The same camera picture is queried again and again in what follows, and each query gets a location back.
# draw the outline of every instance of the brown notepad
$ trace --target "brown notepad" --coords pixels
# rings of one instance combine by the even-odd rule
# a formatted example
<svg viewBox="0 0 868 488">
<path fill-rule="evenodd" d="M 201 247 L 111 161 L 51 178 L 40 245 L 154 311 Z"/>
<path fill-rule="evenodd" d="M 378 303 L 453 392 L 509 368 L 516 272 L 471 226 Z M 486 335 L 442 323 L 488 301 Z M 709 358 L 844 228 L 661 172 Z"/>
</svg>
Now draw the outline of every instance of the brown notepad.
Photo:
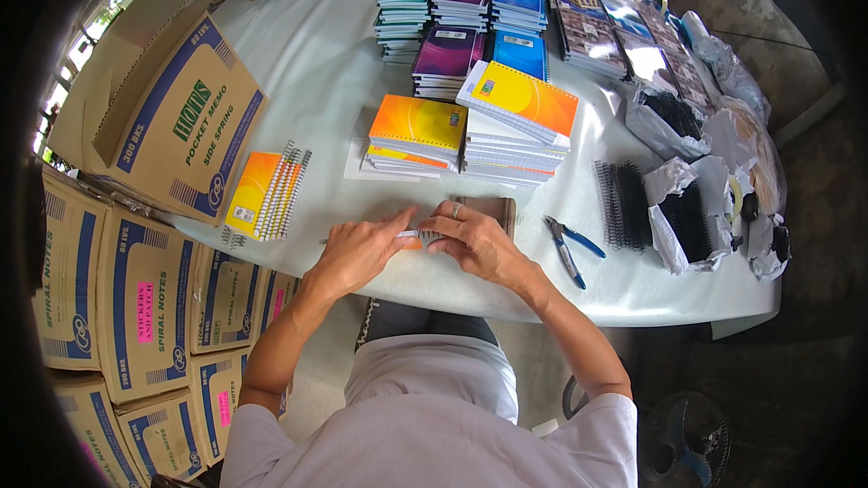
<svg viewBox="0 0 868 488">
<path fill-rule="evenodd" d="M 492 216 L 510 240 L 515 237 L 515 199 L 514 198 L 473 198 L 456 197 L 455 201 L 466 205 L 472 210 Z"/>
</svg>

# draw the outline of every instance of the white t-shirt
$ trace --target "white t-shirt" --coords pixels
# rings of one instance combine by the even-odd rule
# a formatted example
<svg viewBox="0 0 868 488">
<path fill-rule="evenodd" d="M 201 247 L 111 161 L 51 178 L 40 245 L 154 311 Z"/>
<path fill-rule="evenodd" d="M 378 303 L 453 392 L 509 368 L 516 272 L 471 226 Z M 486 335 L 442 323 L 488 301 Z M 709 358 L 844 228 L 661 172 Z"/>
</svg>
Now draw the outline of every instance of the white t-shirt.
<svg viewBox="0 0 868 488">
<path fill-rule="evenodd" d="M 599 396 L 538 438 L 515 426 L 515 374 L 482 340 L 366 343 L 345 395 L 347 407 L 300 445 L 265 407 L 239 407 L 221 487 L 638 485 L 630 399 Z"/>
</svg>

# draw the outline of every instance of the blue handled pliers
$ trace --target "blue handled pliers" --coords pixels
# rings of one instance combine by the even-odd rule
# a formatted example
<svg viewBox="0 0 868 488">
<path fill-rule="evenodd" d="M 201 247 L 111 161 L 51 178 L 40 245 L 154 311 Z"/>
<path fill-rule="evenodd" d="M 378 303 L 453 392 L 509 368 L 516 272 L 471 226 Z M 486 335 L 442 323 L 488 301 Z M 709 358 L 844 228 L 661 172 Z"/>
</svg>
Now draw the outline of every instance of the blue handled pliers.
<svg viewBox="0 0 868 488">
<path fill-rule="evenodd" d="M 563 242 L 563 235 L 566 234 L 570 239 L 576 240 L 581 245 L 584 245 L 588 250 L 600 258 L 606 258 L 606 253 L 602 252 L 602 249 L 596 246 L 594 242 L 585 237 L 584 235 L 579 234 L 578 232 L 574 232 L 568 229 L 566 226 L 560 224 L 558 221 L 553 219 L 550 216 L 545 216 L 545 222 L 548 224 L 548 228 L 551 230 L 551 234 L 555 237 L 555 245 L 557 245 L 557 252 L 561 254 L 561 259 L 563 260 L 563 265 L 567 267 L 567 271 L 570 272 L 570 276 L 573 277 L 573 281 L 584 290 L 585 281 L 581 278 L 581 274 L 579 270 L 576 268 L 576 263 L 573 262 L 573 256 L 570 255 L 570 250 L 567 248 L 567 244 Z"/>
</svg>

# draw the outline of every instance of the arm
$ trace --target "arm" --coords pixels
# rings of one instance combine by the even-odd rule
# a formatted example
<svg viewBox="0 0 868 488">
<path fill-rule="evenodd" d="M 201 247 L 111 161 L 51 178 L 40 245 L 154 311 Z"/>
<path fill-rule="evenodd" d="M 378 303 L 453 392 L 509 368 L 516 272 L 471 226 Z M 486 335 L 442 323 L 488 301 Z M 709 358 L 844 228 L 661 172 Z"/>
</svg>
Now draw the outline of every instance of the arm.
<svg viewBox="0 0 868 488">
<path fill-rule="evenodd" d="M 239 407 L 266 407 L 277 416 L 301 349 L 334 302 L 362 288 L 411 237 L 395 235 L 418 210 L 411 206 L 380 222 L 347 222 L 331 229 L 320 260 L 306 272 L 289 306 L 256 342 L 244 372 Z"/>
<path fill-rule="evenodd" d="M 466 206 L 452 219 L 456 202 L 442 202 L 420 230 L 446 235 L 431 242 L 429 252 L 442 251 L 461 269 L 515 292 L 555 336 L 576 382 L 593 399 L 601 394 L 633 398 L 630 379 L 606 336 L 548 280 L 509 239 L 497 222 Z"/>
</svg>

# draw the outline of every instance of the dark pants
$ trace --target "dark pants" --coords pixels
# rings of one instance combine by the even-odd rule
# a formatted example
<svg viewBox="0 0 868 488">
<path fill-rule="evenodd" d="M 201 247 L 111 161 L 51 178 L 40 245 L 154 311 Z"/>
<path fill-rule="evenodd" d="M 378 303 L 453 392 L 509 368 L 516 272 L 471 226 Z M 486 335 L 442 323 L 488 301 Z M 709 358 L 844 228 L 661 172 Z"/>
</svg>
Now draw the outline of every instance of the dark pants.
<svg viewBox="0 0 868 488">
<path fill-rule="evenodd" d="M 364 343 L 383 337 L 415 333 L 466 335 L 497 345 L 494 333 L 482 317 L 430 311 L 371 298 L 368 300 L 368 309 L 364 312 L 356 350 Z"/>
</svg>

